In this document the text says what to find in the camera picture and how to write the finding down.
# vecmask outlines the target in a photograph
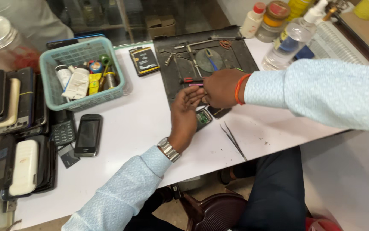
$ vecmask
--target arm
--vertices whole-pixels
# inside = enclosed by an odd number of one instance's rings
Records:
[[[234,89],[245,73],[215,72],[205,79],[213,107],[236,105]],[[255,71],[240,88],[249,104],[286,108],[322,124],[369,131],[369,66],[339,60],[298,60],[286,70]]]
[[[120,230],[139,213],[172,162],[153,146],[130,158],[62,227],[68,230]]]
[[[182,153],[197,129],[196,106],[203,96],[197,86],[180,91],[171,106],[169,143]],[[63,231],[123,231],[155,192],[172,162],[156,146],[130,158],[95,195],[62,226]]]

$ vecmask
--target person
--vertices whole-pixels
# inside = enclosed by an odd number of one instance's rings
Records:
[[[298,60],[281,71],[216,71],[204,89],[181,90],[171,106],[172,131],[158,146],[129,159],[62,227],[69,230],[180,230],[152,217],[168,201],[156,191],[161,177],[190,145],[196,132],[196,106],[216,108],[257,104],[287,108],[328,126],[369,131],[369,66],[339,60]],[[300,148],[261,157],[246,210],[232,230],[304,230],[304,183]]]

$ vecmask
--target white phone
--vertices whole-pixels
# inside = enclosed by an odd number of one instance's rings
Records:
[[[19,196],[32,192],[38,180],[38,142],[26,140],[16,145],[15,166],[13,168],[11,196]]]
[[[21,81],[17,78],[10,79],[10,97],[9,97],[9,109],[7,113],[7,118],[0,122],[0,127],[11,126],[16,123],[18,118],[18,104],[19,104],[19,94],[21,90]]]

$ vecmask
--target glass display case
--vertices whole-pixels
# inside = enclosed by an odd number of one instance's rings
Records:
[[[229,20],[216,0],[48,0],[75,36],[103,33],[113,45],[221,29]]]

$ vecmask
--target light blue shirt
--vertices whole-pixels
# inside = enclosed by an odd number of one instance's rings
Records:
[[[247,82],[244,99],[249,104],[288,108],[328,126],[369,131],[369,66],[303,59],[287,70],[256,71]],[[171,164],[156,146],[132,157],[62,230],[123,231]]]

